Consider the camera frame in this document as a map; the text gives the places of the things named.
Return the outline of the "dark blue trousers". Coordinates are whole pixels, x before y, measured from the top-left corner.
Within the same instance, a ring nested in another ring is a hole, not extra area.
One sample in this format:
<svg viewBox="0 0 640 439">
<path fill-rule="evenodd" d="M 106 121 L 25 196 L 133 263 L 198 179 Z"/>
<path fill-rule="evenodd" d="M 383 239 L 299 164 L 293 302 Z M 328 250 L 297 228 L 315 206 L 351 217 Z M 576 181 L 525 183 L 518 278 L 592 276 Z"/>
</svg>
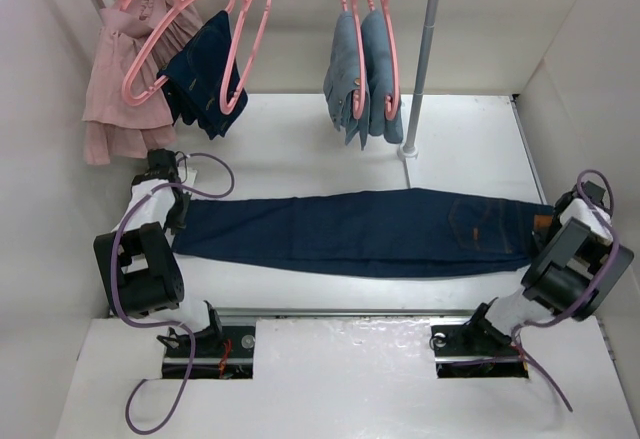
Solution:
<svg viewBox="0 0 640 439">
<path fill-rule="evenodd" d="M 530 262 L 548 205 L 429 189 L 195 200 L 175 253 L 305 273 L 430 279 Z"/>
</svg>

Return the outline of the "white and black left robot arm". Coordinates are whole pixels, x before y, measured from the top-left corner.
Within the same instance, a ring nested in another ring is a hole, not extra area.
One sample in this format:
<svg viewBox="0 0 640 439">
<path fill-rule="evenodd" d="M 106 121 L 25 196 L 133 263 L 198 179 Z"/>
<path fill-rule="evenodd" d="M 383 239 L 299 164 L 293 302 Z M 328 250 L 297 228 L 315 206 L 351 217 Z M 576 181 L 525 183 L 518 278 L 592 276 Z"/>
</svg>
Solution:
<svg viewBox="0 0 640 439">
<path fill-rule="evenodd" d="M 191 329 L 189 343 L 204 356 L 217 353 L 224 342 L 213 306 L 196 300 L 185 289 L 171 248 L 186 226 L 191 196 L 180 188 L 191 175 L 186 157 L 166 149 L 147 154 L 147 170 L 134 177 L 131 201 L 116 231 L 94 239 L 93 250 L 110 306 L 111 278 L 116 278 L 120 307 L 130 318 L 183 324 Z"/>
</svg>

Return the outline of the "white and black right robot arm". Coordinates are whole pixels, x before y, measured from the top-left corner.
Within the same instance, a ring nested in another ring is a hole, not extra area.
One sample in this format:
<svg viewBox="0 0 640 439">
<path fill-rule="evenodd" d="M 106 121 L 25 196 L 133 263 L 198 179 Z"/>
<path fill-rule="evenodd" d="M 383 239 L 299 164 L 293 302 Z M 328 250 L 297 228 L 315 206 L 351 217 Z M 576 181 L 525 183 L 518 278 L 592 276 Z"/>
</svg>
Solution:
<svg viewBox="0 0 640 439">
<path fill-rule="evenodd" d="M 582 321 L 602 304 L 634 260 L 612 225 L 614 198 L 580 176 L 554 206 L 546 233 L 520 288 L 481 304 L 462 328 L 462 340 L 483 353 L 515 343 L 525 327 L 549 328 L 566 319 Z"/>
</svg>

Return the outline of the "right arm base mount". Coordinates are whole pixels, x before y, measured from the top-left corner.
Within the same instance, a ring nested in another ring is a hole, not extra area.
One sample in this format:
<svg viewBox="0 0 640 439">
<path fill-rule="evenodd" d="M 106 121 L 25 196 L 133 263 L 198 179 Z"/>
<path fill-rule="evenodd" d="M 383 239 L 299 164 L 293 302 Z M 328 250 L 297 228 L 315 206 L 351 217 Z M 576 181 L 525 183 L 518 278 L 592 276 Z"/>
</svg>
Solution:
<svg viewBox="0 0 640 439">
<path fill-rule="evenodd" d="M 528 379 L 524 360 L 509 339 L 496 338 L 481 326 L 436 322 L 429 346 L 439 379 Z"/>
</svg>

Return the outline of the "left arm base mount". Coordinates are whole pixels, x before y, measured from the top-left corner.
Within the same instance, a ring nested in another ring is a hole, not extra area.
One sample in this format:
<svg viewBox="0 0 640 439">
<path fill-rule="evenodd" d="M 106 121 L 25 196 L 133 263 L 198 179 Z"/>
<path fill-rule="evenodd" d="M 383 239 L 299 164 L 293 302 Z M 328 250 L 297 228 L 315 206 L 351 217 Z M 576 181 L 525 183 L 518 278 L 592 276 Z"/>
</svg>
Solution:
<svg viewBox="0 0 640 439">
<path fill-rule="evenodd" d="M 195 334 L 195 356 L 190 379 L 248 380 L 253 378 L 254 325 L 216 325 Z M 157 341 L 164 347 L 163 379 L 181 379 L 191 351 L 189 336 L 169 328 Z"/>
</svg>

